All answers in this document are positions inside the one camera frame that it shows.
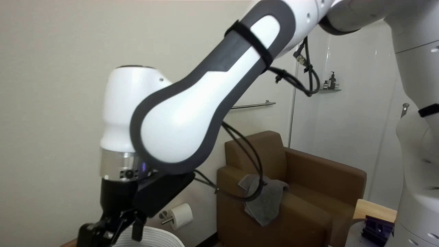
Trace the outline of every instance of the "chair armrest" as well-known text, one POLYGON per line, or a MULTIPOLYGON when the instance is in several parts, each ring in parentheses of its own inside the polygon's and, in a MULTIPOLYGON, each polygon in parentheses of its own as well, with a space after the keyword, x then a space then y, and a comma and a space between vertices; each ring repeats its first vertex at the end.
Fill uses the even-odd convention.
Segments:
MULTIPOLYGON (((244 172, 224 167, 217 172, 220 190, 244 197, 238 184, 244 172)), ((244 202, 217 195, 217 231, 227 246, 325 246, 330 242, 332 217, 314 205, 284 193, 279 217, 261 227, 244 212, 244 202)))
POLYGON ((367 174, 320 157, 286 149, 288 183, 301 184, 356 208, 364 197, 367 174))

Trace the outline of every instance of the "robotic arm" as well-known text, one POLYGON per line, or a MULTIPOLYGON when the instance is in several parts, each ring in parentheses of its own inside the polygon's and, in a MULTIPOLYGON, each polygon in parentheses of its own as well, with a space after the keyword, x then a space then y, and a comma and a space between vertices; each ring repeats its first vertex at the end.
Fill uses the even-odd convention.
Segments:
MULTIPOLYGON (((347 35, 383 17, 395 17, 394 23, 399 24, 398 13, 408 10, 406 6, 423 9, 437 3, 262 0, 176 84, 153 68, 114 71, 100 145, 103 217, 80 230, 78 246, 111 246, 132 224, 133 239, 142 241, 147 219, 194 180, 194 171, 210 156, 232 106, 273 60, 291 51, 319 24, 330 34, 347 35)), ((439 10, 421 16, 431 17, 431 28, 435 14, 439 10)))

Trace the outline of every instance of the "leather chair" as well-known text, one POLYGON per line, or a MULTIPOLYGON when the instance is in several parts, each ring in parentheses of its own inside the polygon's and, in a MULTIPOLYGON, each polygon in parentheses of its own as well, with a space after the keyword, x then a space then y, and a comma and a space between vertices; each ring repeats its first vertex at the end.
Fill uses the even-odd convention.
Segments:
MULTIPOLYGON (((367 174, 334 161, 284 149, 279 134, 247 138, 258 152, 264 175, 288 184, 279 217, 261 227, 244 212, 244 202, 217 195, 217 231, 227 247, 343 247, 362 198, 367 174)), ((236 142, 225 143, 227 167, 218 169, 221 191, 246 197, 238 186, 255 175, 236 142)))

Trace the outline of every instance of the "paper roll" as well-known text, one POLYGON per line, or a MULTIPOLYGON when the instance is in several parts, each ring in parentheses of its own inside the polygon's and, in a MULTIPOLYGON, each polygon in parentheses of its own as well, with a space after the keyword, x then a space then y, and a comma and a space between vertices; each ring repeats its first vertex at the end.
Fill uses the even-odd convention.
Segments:
POLYGON ((173 222, 170 227, 176 231, 194 220, 191 206, 188 204, 180 205, 172 211, 169 211, 173 222))

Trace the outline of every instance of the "white wall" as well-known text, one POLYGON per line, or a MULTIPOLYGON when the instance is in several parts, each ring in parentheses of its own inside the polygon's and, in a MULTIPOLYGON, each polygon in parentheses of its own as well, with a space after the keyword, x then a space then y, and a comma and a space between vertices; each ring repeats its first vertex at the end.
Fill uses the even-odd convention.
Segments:
POLYGON ((342 38, 317 29, 310 39, 323 82, 335 72, 342 91, 312 99, 298 94, 291 147, 365 171, 365 198, 397 209, 402 168, 395 127, 409 101, 390 28, 378 23, 342 38))
MULTIPOLYGON (((247 2, 6 0, 0 9, 0 239, 2 246, 59 246, 100 217, 99 141, 110 72, 153 65, 176 82, 221 42, 247 2)), ((291 66, 286 57, 281 65, 291 66)), ((288 139, 292 90, 262 77, 240 104, 277 102, 231 113, 253 134, 288 139)), ((202 167, 224 165, 221 134, 202 167)), ((188 202, 195 222, 177 233, 195 246, 216 231, 213 191, 192 184, 170 206, 188 202)))

